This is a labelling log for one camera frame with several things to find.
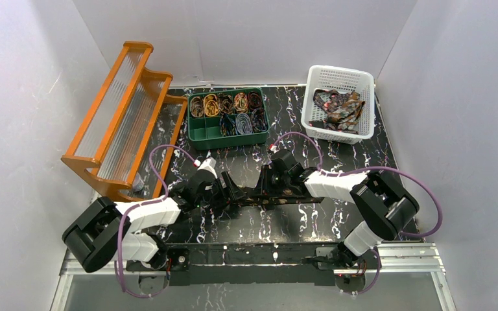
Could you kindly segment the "white plastic basket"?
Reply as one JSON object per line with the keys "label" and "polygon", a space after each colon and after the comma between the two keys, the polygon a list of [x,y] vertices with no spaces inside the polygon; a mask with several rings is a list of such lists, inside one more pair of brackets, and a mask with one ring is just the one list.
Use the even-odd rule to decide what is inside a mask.
{"label": "white plastic basket", "polygon": [[[316,89],[335,89],[341,94],[356,91],[360,94],[366,105],[357,126],[358,134],[320,128],[326,114],[313,102]],[[370,73],[327,65],[314,65],[310,68],[302,108],[302,124],[309,137],[355,144],[374,135],[374,121],[374,78]]]}

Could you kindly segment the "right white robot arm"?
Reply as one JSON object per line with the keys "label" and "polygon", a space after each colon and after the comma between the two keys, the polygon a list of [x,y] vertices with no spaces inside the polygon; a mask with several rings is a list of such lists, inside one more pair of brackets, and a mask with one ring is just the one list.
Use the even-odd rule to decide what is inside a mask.
{"label": "right white robot arm", "polygon": [[352,203],[362,222],[333,248],[318,248],[303,261],[321,270],[350,268],[384,241],[394,240],[420,209],[418,202],[393,176],[391,169],[357,173],[304,168],[288,150],[272,154],[261,167],[254,200],[260,205],[321,202],[325,198]]}

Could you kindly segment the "dark floral tie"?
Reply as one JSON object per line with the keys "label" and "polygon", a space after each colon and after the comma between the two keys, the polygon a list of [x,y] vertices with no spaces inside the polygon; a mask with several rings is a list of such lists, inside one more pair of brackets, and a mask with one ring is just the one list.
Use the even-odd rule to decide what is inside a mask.
{"label": "dark floral tie", "polygon": [[293,205],[293,204],[307,204],[307,203],[321,203],[324,200],[323,197],[311,197],[311,196],[297,196],[297,195],[287,195],[287,196],[267,196],[267,195],[246,195],[243,198],[232,200],[230,203],[232,205],[238,206],[257,206],[257,205]]}

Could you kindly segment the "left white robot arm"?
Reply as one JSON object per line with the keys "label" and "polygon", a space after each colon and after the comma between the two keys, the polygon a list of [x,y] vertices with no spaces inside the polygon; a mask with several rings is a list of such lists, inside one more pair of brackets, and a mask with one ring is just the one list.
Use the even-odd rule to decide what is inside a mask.
{"label": "left white robot arm", "polygon": [[189,218],[193,210],[225,207],[231,201],[209,157],[195,161],[196,172],[177,184],[167,196],[140,202],[96,199],[62,234],[62,241],[85,272],[93,273],[109,262],[131,260],[160,270],[171,262],[169,248],[159,237],[146,233],[151,227],[167,227]]}

